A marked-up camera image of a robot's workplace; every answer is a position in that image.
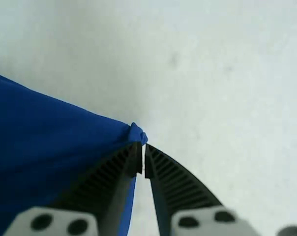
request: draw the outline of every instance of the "blue cloth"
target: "blue cloth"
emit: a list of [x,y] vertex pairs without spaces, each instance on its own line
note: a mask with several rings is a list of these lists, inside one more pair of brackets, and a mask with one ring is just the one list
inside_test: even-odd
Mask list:
[[[0,235],[18,212],[50,203],[101,156],[132,141],[131,126],[32,91],[0,76]],[[120,236],[129,228],[135,178]]]

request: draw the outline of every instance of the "mounting hole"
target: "mounting hole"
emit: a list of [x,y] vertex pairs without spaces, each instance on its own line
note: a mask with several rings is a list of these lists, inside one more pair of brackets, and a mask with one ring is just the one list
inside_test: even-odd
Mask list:
[[297,236],[297,226],[288,226],[283,228],[277,236]]
[[178,225],[182,228],[195,228],[199,226],[199,222],[192,216],[185,216],[179,220]]
[[217,222],[235,222],[235,217],[227,211],[218,211],[215,214],[215,221],[217,221]]
[[34,231],[40,231],[48,228],[53,220],[51,214],[42,214],[35,217],[30,224],[30,227]]
[[88,225],[88,222],[84,219],[74,220],[68,226],[68,233],[70,235],[81,235],[87,230]]

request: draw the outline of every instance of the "blue fabric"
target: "blue fabric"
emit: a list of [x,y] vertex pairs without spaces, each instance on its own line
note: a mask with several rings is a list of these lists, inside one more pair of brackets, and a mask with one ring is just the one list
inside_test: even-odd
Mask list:
[[[50,203],[101,156],[132,141],[131,126],[32,91],[0,76],[0,235],[14,216]],[[135,178],[120,224],[127,235]]]

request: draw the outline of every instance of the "white surface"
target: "white surface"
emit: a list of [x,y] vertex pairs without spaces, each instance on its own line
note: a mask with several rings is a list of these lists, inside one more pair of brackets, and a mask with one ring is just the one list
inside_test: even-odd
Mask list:
[[297,0],[0,0],[0,74],[135,121],[262,234],[297,223]]

